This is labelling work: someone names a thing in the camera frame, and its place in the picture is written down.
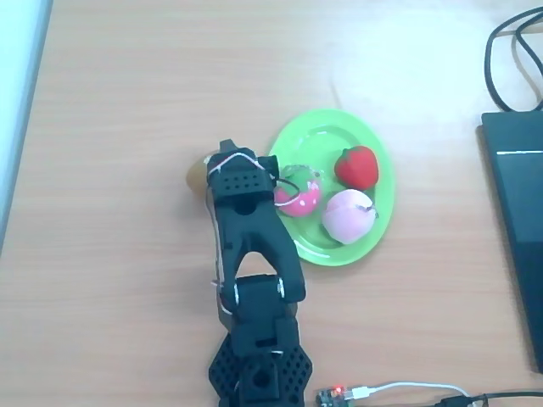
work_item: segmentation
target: red strawberry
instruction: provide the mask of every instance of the red strawberry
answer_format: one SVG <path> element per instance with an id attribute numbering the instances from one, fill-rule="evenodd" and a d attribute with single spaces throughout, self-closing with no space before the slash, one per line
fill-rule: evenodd
<path id="1" fill-rule="evenodd" d="M 360 191 L 373 187 L 379 178 L 377 158 L 364 146 L 343 150 L 333 170 L 345 185 Z"/>

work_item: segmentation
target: cable connector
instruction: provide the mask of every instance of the cable connector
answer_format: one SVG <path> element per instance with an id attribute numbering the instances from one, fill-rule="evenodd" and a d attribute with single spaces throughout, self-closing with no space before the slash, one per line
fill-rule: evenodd
<path id="1" fill-rule="evenodd" d="M 434 407 L 468 407 L 472 403 L 471 397 L 460 395 L 441 399 L 439 403 L 434 404 Z"/>

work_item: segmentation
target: white cable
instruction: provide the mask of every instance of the white cable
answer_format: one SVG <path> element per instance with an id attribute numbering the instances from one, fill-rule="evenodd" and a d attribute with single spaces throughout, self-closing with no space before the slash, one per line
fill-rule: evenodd
<path id="1" fill-rule="evenodd" d="M 228 158 L 226 158 L 225 160 L 221 161 L 219 164 L 217 164 L 215 167 L 213 167 L 210 172 L 208 172 L 208 176 L 210 176 L 211 174 L 213 174 L 215 171 L 219 171 L 221 172 L 221 167 L 226 164 L 228 161 L 230 161 L 231 159 L 235 158 L 235 157 L 243 157 L 244 159 L 247 159 L 248 161 L 250 161 L 255 167 L 263 170 L 263 171 L 266 171 L 266 168 L 264 168 L 256 159 L 253 159 L 251 158 L 250 156 L 248 156 L 247 154 L 245 153 L 234 153 L 230 156 L 228 156 Z M 276 178 L 272 175 L 272 174 L 269 174 L 269 176 L 275 180 Z M 298 189 L 297 186 L 295 186 L 292 182 L 290 181 L 286 181 L 282 178 L 278 178 L 277 181 L 279 182 L 286 182 L 292 186 L 294 186 L 295 188 Z M 281 203 L 275 203 L 275 206 L 286 206 L 286 205 L 290 205 L 291 203 L 293 202 L 296 202 L 299 198 L 299 191 L 291 198 L 289 199 L 287 202 L 281 202 Z"/>
<path id="2" fill-rule="evenodd" d="M 468 392 L 466 392 L 464 389 L 454 386 L 452 384 L 445 384 L 445 383 L 426 383 L 426 382 L 391 382 L 384 384 L 383 386 L 377 386 L 377 387 L 354 387 L 350 390 L 352 393 L 352 398 L 357 399 L 365 399 L 367 397 L 370 397 L 370 395 L 382 392 L 383 390 L 388 390 L 392 387 L 433 387 L 433 388 L 448 388 L 450 390 L 455 390 L 462 395 L 471 398 Z"/>
<path id="3" fill-rule="evenodd" d="M 227 159 L 225 159 L 224 161 L 221 161 L 218 165 L 216 165 L 215 167 L 213 167 L 211 169 L 211 171 L 208 173 L 208 175 L 210 176 L 211 174 L 213 174 L 215 171 L 219 171 L 221 172 L 221 167 L 226 164 L 228 161 L 230 161 L 231 159 L 234 159 L 235 157 L 243 157 L 244 159 L 247 159 L 248 161 L 250 161 L 251 163 L 253 163 L 253 165 L 257 168 L 260 168 L 261 170 L 264 170 L 266 171 L 266 169 L 255 159 L 252 159 L 250 156 L 248 156 L 247 154 L 245 153 L 234 153 L 230 156 L 228 156 Z"/>

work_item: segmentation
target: wooden table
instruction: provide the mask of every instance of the wooden table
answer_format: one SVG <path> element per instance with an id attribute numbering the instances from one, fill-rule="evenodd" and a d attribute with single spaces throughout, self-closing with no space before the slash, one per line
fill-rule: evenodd
<path id="1" fill-rule="evenodd" d="M 320 107 L 378 132 L 398 190 L 366 259 L 304 265 L 308 405 L 337 383 L 543 387 L 476 137 L 496 111 L 487 36 L 539 5 L 507 3 L 57 0 L 2 258 L 0 405 L 216 405 L 213 232 L 184 175 L 224 138 L 265 153 Z M 543 54 L 539 35 L 529 41 Z M 510 37 L 493 63 L 504 98 L 530 108 Z M 266 268 L 251 255 L 242 269 Z M 366 405 L 440 395 L 402 389 Z"/>

